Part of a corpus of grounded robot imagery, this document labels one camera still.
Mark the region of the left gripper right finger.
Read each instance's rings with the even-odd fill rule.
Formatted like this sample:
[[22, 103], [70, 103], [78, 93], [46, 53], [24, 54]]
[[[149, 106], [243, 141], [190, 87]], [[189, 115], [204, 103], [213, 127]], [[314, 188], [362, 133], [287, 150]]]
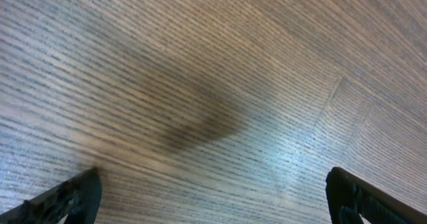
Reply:
[[326, 177], [326, 197], [332, 224], [424, 224], [426, 215], [393, 198], [341, 167]]

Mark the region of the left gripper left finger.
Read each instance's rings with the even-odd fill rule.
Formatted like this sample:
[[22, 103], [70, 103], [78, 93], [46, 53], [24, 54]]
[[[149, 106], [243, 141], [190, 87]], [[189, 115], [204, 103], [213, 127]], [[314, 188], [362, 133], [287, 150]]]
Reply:
[[98, 168], [88, 169], [1, 214], [2, 224], [94, 224], [102, 198]]

